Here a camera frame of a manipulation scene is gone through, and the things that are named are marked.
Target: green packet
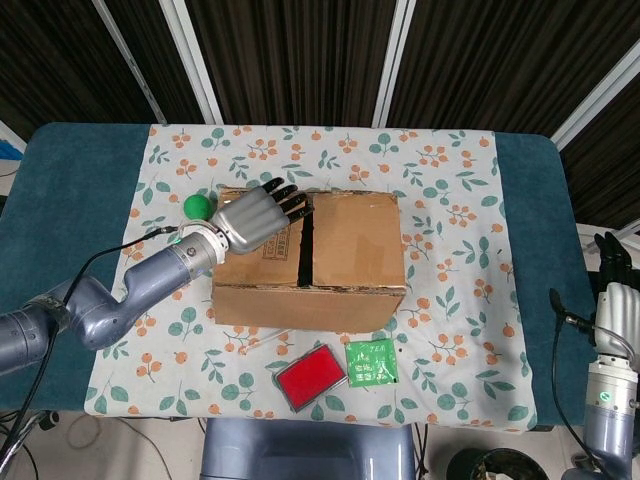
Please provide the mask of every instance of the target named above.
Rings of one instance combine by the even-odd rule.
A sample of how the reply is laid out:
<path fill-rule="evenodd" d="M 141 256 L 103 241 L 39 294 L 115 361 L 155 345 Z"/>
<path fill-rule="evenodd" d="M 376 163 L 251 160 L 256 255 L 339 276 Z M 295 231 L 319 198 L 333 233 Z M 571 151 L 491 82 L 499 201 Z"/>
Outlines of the green packet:
<path fill-rule="evenodd" d="M 347 352 L 347 372 L 349 386 L 367 387 L 398 383 L 398 367 L 393 340 L 372 342 L 349 342 Z"/>

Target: black cable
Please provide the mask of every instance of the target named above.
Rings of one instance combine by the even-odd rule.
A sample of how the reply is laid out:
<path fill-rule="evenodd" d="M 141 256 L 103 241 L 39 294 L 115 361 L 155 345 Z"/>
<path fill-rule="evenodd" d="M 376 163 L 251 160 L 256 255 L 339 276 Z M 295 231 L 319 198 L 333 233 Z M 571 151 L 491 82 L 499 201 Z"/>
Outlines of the black cable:
<path fill-rule="evenodd" d="M 47 369 L 47 365 L 49 364 L 49 360 L 51 359 L 51 352 L 53 351 L 53 346 L 56 342 L 56 338 L 58 337 L 59 328 L 60 327 L 56 322 L 51 328 L 51 332 L 49 332 L 49 342 L 47 345 L 47 353 L 45 353 L 44 358 L 42 359 L 42 362 L 40 362 L 40 368 L 38 368 L 38 373 L 36 374 L 36 377 L 34 378 L 33 383 L 31 384 L 31 388 L 29 389 L 29 393 L 27 394 L 27 397 L 24 399 L 24 402 L 22 403 L 22 408 L 20 408 L 20 411 L 16 416 L 16 420 L 13 422 L 11 431 L 9 432 L 9 434 L 7 435 L 7 438 L 2 444 L 2 449 L 0 449 L 0 463 L 4 461 L 4 458 L 6 457 L 9 449 L 11 448 L 11 445 L 13 445 L 14 442 L 16 441 L 16 436 L 18 435 L 18 432 L 22 427 L 22 421 L 24 420 L 24 416 L 26 415 L 27 410 L 29 409 L 29 405 L 31 405 L 31 401 L 33 400 L 33 397 L 35 397 L 36 395 L 36 391 L 38 390 L 38 387 L 40 386 L 40 382 L 42 381 L 42 377 L 44 376 L 44 371 Z"/>
<path fill-rule="evenodd" d="M 575 430 L 571 427 L 571 425 L 569 424 L 569 420 L 567 420 L 567 417 L 565 416 L 562 410 L 562 407 L 560 406 L 560 401 L 558 400 L 558 392 L 557 392 L 557 386 L 556 386 L 556 365 L 557 365 L 557 354 L 558 354 L 558 340 L 560 339 L 560 332 L 562 331 L 563 325 L 564 325 L 564 319 L 558 319 L 558 322 L 556 324 L 556 333 L 553 337 L 553 352 L 551 356 L 551 393 L 553 395 L 553 403 L 555 403 L 556 409 L 560 414 L 560 418 L 562 419 L 562 422 L 567 427 L 567 430 L 569 430 L 569 433 L 571 433 L 571 436 L 575 439 L 576 442 L 578 442 L 578 445 L 580 445 L 582 450 L 584 450 L 584 452 L 587 454 L 591 462 L 600 469 L 600 471 L 606 478 L 608 478 L 609 480 L 615 480 L 614 477 L 609 472 L 607 472 L 607 470 L 604 468 L 600 460 L 596 458 L 596 456 L 593 454 L 591 449 L 582 441 L 582 439 L 578 436 Z"/>
<path fill-rule="evenodd" d="M 71 285 L 69 286 L 69 289 L 67 290 L 67 293 L 64 296 L 64 299 L 62 300 L 63 305 L 66 306 L 69 303 L 69 299 L 71 298 L 71 295 L 73 295 L 73 292 L 77 288 L 78 283 L 80 283 L 80 280 L 81 280 L 82 276 L 84 275 L 84 272 L 87 270 L 87 268 L 89 268 L 89 266 L 97 258 L 99 258 L 99 257 L 101 257 L 103 255 L 106 255 L 108 253 L 111 253 L 111 252 L 117 252 L 118 250 L 122 250 L 124 248 L 130 247 L 132 245 L 135 245 L 138 242 L 142 242 L 144 240 L 148 240 L 148 239 L 156 237 L 156 236 L 158 236 L 160 234 L 172 233 L 172 232 L 175 232 L 177 230 L 178 230 L 177 227 L 156 228 L 155 230 L 152 230 L 151 232 L 147 233 L 146 235 L 143 235 L 142 237 L 138 238 L 137 240 L 134 240 L 132 242 L 126 243 L 124 245 L 119 245 L 117 247 L 108 248 L 107 250 L 103 250 L 101 252 L 96 253 L 89 260 L 87 260 L 85 262 L 85 264 L 82 266 L 80 271 L 78 271 L 78 273 L 76 274 L 75 278 L 71 282 Z M 0 462 L 2 462 L 4 460 L 5 456 L 7 455 L 7 452 L 11 448 L 11 445 L 13 445 L 14 442 L 16 441 L 16 436 L 18 435 L 18 432 L 19 432 L 20 428 L 22 427 L 22 422 L 23 422 L 24 417 L 25 417 L 25 415 L 27 413 L 27 410 L 29 409 L 29 405 L 31 405 L 31 401 L 33 400 L 33 397 L 35 396 L 36 391 L 38 390 L 38 387 L 40 386 L 40 382 L 42 381 L 42 377 L 44 376 L 44 372 L 47 369 L 47 365 L 49 364 L 49 360 L 51 358 L 51 353 L 53 352 L 53 346 L 55 344 L 56 338 L 58 337 L 59 329 L 60 329 L 60 326 L 58 325 L 57 322 L 55 322 L 53 324 L 52 328 L 51 328 L 51 331 L 49 332 L 49 342 L 48 342 L 48 345 L 47 345 L 47 353 L 45 353 L 45 355 L 44 355 L 44 357 L 42 359 L 42 362 L 40 363 L 40 368 L 38 369 L 38 373 L 36 374 L 36 377 L 33 380 L 33 383 L 31 384 L 31 388 L 29 389 L 29 393 L 27 394 L 27 397 L 25 398 L 24 402 L 22 403 L 22 408 L 20 408 L 20 411 L 18 412 L 18 415 L 16 416 L 16 420 L 13 423 L 13 426 L 11 427 L 11 431 L 9 432 L 9 435 L 7 435 L 7 438 L 5 439 L 4 443 L 2 444 L 2 448 L 0 449 Z"/>
<path fill-rule="evenodd" d="M 4 425 L 0 425 L 0 431 L 1 433 L 4 433 L 5 435 L 9 434 L 9 429 L 7 427 L 5 427 Z M 36 460 L 35 458 L 33 458 L 33 454 L 31 453 L 31 450 L 29 450 L 29 447 L 27 447 L 26 445 L 22 445 L 22 448 L 24 448 L 24 451 L 27 452 L 27 455 L 29 455 L 29 460 L 31 460 L 31 465 L 33 466 L 33 473 L 35 473 L 36 475 L 36 480 L 40 480 L 40 472 L 38 471 L 38 465 L 36 464 Z"/>
<path fill-rule="evenodd" d="M 67 303 L 69 303 L 69 299 L 71 298 L 71 295 L 73 295 L 73 292 L 75 291 L 76 287 L 78 286 L 78 283 L 80 282 L 80 279 L 82 278 L 82 275 L 84 275 L 84 272 L 87 270 L 87 268 L 89 268 L 89 265 L 91 265 L 93 263 L 94 260 L 96 260 L 97 258 L 106 255 L 107 253 L 111 253 L 111 252 L 117 252 L 118 250 L 123 250 L 125 248 L 131 247 L 133 245 L 135 245 L 138 242 L 143 242 L 144 240 L 149 240 L 150 238 L 156 237 L 162 233 L 173 233 L 176 232 L 178 230 L 178 227 L 162 227 L 162 228 L 156 228 L 155 230 L 152 230 L 151 232 L 147 233 L 146 235 L 143 235 L 142 237 L 138 238 L 137 240 L 133 240 L 132 242 L 129 243 L 125 243 L 124 245 L 120 245 L 118 247 L 113 247 L 113 248 L 108 248 L 107 250 L 103 250 L 101 252 L 96 253 L 94 256 L 92 256 L 89 260 L 87 260 L 85 262 L 85 264 L 82 266 L 82 268 L 80 269 L 80 271 L 76 274 L 75 278 L 73 279 L 73 281 L 71 282 L 71 285 L 69 286 L 69 290 L 67 290 L 67 293 L 64 296 L 64 299 L 62 300 L 62 303 L 64 305 L 67 305 Z"/>
<path fill-rule="evenodd" d="M 417 423 L 415 423 L 414 426 L 416 428 L 416 434 L 418 435 L 418 444 L 420 445 L 420 455 L 418 455 L 415 446 L 413 447 L 414 454 L 416 455 L 416 460 L 418 461 L 418 466 L 416 467 L 416 476 L 418 477 L 418 479 L 422 479 L 424 478 L 424 475 L 429 473 L 429 469 L 425 465 L 427 454 L 427 433 L 429 431 L 429 426 L 426 423 L 424 424 L 424 435 L 420 435 L 420 428 L 418 427 Z"/>
<path fill-rule="evenodd" d="M 0 423 L 9 423 L 18 415 L 18 411 L 14 410 L 13 412 L 5 413 L 0 415 Z"/>

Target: robotic hand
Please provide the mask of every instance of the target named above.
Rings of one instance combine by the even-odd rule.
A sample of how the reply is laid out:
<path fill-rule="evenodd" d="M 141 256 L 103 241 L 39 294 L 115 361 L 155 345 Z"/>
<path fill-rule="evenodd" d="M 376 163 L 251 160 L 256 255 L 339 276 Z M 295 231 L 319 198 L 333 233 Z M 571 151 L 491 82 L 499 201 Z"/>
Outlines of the robotic hand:
<path fill-rule="evenodd" d="M 638 372 L 640 372 L 640 292 L 631 257 L 610 233 L 596 235 L 600 248 L 599 296 L 595 323 L 552 305 L 562 321 L 594 332 L 598 359 L 589 365 L 583 443 L 604 472 L 565 472 L 563 480 L 631 480 Z"/>
<path fill-rule="evenodd" d="M 181 240 L 125 272 L 127 296 L 121 302 L 95 278 L 82 276 L 40 295 L 20 310 L 0 315 L 0 375 L 42 359 L 49 332 L 70 329 L 89 350 L 113 345 L 136 319 L 175 290 L 224 263 L 228 250 L 249 253 L 290 223 L 311 213 L 306 195 L 275 178 L 220 208 L 211 223 L 181 227 Z"/>

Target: floor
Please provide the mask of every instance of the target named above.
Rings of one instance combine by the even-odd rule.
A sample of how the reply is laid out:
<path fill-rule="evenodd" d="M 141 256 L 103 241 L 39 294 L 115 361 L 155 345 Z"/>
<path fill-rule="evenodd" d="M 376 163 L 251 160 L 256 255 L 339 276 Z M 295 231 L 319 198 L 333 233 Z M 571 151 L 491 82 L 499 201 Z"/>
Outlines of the floor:
<path fill-rule="evenodd" d="M 126 421 L 157 444 L 174 480 L 198 478 L 204 435 L 195 419 Z M 27 445 L 36 459 L 40 478 L 46 480 L 169 478 L 151 444 L 115 419 L 63 412 L 56 428 L 36 430 Z M 432 426 L 427 444 L 430 473 L 426 478 L 444 480 L 449 461 L 466 447 L 520 450 L 537 461 L 551 480 L 560 479 L 571 467 L 571 455 L 579 450 L 564 428 L 510 435 Z M 640 459 L 635 460 L 633 477 L 640 478 Z M 21 452 L 8 480 L 34 478 L 33 467 Z"/>

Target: floral tablecloth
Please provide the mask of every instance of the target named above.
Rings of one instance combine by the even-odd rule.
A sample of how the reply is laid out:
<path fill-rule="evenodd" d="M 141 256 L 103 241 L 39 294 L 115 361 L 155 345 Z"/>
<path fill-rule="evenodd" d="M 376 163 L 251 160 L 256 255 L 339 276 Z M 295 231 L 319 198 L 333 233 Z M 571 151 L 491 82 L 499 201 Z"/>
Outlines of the floral tablecloth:
<path fill-rule="evenodd" d="M 492 132 L 154 125 L 140 162 L 124 241 L 184 221 L 189 195 L 275 176 L 301 189 L 394 192 L 407 295 L 383 330 L 290 331 L 248 349 L 273 330 L 216 325 L 211 278 L 201 277 L 98 352 L 87 412 L 429 422 L 513 432 L 535 425 Z M 125 295 L 127 268 L 174 239 L 124 250 L 113 294 Z M 319 342 L 331 345 L 344 365 L 344 343 L 380 338 L 394 341 L 397 384 L 344 383 L 296 414 L 272 381 Z"/>

